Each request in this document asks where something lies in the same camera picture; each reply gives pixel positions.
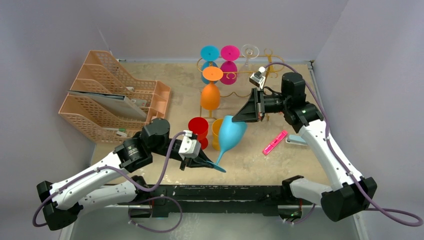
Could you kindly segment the red wine glass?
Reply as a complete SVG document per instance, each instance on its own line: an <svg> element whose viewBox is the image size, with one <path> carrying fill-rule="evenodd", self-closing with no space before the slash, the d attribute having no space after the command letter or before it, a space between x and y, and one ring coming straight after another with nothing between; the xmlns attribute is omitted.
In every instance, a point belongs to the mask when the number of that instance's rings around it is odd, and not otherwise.
<svg viewBox="0 0 424 240"><path fill-rule="evenodd" d="M197 135L197 140L201 144L201 149L206 149L209 144L207 139L209 132L208 121L203 117L194 117L188 122L188 129Z"/></svg>

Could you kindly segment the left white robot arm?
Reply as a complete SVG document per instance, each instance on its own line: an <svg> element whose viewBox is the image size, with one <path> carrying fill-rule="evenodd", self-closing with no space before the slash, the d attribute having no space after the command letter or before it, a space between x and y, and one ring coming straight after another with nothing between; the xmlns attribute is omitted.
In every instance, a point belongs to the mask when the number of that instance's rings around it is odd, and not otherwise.
<svg viewBox="0 0 424 240"><path fill-rule="evenodd" d="M160 186L170 159L179 161L181 170L221 169L203 152L196 134L184 130L170 138L170 129L168 120L155 118L89 168L59 182L39 183L41 205L32 218L33 226L56 231L97 208L130 202L142 205L149 192ZM148 187L142 178L128 174L151 164L153 154L164 156L165 161L157 183Z"/></svg>

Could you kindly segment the orange wine glass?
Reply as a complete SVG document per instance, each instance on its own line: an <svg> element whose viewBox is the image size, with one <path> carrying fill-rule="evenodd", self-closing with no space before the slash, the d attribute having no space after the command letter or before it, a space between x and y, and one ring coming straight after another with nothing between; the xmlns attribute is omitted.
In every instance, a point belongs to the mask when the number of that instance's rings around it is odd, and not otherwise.
<svg viewBox="0 0 424 240"><path fill-rule="evenodd" d="M208 84L202 89L200 105L206 110L213 111L220 105L221 93L215 82L223 77L223 71L215 66L208 66L202 71L202 76L208 80Z"/></svg>

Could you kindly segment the yellow wine glass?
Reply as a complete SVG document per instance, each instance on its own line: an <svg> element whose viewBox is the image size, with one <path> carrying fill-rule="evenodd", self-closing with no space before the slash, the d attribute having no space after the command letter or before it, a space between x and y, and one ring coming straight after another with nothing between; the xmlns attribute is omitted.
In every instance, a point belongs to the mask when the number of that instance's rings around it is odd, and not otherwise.
<svg viewBox="0 0 424 240"><path fill-rule="evenodd" d="M220 133L220 129L223 123L223 118L219 118L216 119L213 123L212 123L212 147L216 150L216 151L220 151L220 143L219 143L219 133Z"/></svg>

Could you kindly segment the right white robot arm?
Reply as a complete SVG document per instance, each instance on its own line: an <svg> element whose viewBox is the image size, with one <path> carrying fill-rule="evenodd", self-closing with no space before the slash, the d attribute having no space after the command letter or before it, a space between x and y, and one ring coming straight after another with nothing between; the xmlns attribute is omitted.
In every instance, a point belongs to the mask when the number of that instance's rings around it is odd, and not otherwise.
<svg viewBox="0 0 424 240"><path fill-rule="evenodd" d="M330 185L312 182L297 175L282 181L280 196L288 204L304 199L321 206L325 215L333 222L366 210L370 198L377 190L372 177L364 178L346 156L335 154L337 145L329 147L330 134L326 133L327 123L318 107L306 100L307 83L296 72L283 74L281 91L271 95L264 93L265 75L253 73L249 81L255 85L246 104L232 118L233 122L255 123L265 114L283 113L286 122L306 142L324 169Z"/></svg>

